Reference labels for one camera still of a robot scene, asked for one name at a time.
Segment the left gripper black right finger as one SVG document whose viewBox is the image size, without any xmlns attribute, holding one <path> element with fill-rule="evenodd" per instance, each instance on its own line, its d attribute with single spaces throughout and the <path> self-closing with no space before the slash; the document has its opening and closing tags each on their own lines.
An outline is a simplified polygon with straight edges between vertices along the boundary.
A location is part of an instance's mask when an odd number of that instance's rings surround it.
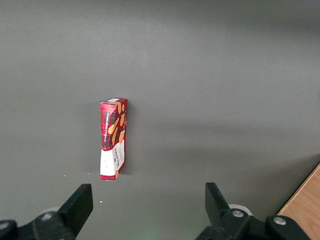
<svg viewBox="0 0 320 240">
<path fill-rule="evenodd" d="M 205 210 L 210 225 L 197 240 L 309 240 L 296 221 L 270 215 L 260 221 L 244 210 L 231 208 L 214 182 L 205 184 Z"/>
</svg>

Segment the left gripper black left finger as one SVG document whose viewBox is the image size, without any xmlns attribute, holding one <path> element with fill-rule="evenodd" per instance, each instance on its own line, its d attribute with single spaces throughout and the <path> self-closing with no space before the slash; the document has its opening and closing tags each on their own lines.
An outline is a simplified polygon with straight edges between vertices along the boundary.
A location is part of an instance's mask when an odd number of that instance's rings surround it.
<svg viewBox="0 0 320 240">
<path fill-rule="evenodd" d="M 2 240 L 74 240 L 93 211 L 91 184 L 81 184 L 56 211 L 45 211 L 18 226 L 13 219 L 0 221 Z"/>
</svg>

